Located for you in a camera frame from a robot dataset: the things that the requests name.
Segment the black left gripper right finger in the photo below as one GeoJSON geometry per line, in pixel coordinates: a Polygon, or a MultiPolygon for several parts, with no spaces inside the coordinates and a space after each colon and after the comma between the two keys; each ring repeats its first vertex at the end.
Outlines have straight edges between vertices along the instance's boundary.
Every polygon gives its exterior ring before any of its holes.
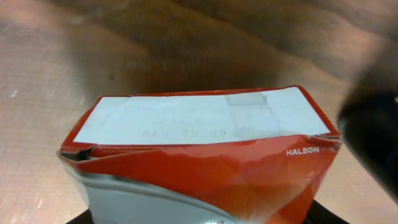
{"type": "Polygon", "coordinates": [[[316,200],[313,201],[306,216],[306,224],[349,224],[335,215],[316,200]]]}

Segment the dark bottle white cap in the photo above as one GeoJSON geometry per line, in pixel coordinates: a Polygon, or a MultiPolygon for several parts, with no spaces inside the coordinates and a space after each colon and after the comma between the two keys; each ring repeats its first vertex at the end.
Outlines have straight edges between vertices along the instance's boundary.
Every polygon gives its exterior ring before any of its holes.
{"type": "Polygon", "coordinates": [[[397,202],[397,43],[359,76],[338,114],[349,151],[397,202]]]}

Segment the red white medicine box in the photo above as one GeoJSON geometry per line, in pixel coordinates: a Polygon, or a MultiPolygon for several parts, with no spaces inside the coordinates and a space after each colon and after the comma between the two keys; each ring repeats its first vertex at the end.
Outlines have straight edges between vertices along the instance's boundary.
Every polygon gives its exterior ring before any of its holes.
{"type": "Polygon", "coordinates": [[[295,85],[101,96],[57,155],[94,223],[302,223],[340,146],[295,85]]]}

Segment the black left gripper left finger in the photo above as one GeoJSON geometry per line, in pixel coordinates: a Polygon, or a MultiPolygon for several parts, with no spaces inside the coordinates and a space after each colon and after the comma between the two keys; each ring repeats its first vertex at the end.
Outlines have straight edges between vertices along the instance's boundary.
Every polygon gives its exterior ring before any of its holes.
{"type": "Polygon", "coordinates": [[[90,210],[87,209],[66,224],[93,224],[92,214],[90,210]]]}

